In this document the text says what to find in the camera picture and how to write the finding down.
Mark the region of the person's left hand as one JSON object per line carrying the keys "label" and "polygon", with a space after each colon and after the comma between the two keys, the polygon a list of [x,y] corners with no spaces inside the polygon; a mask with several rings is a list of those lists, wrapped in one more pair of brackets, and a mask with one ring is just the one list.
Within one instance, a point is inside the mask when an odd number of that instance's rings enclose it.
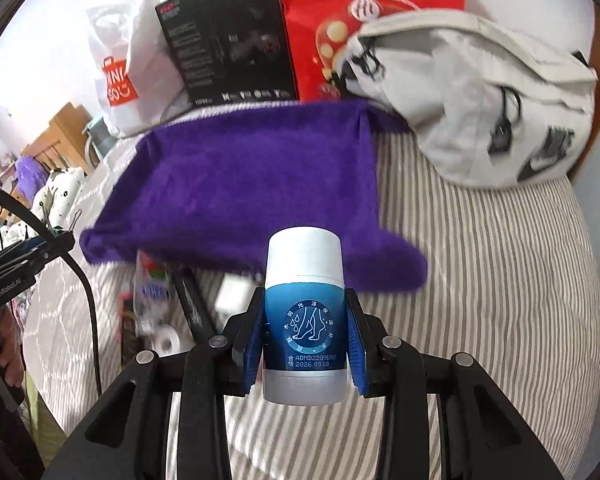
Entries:
{"label": "person's left hand", "polygon": [[21,387],[24,376],[19,328],[10,307],[2,307],[0,318],[0,367],[5,371],[5,382]]}

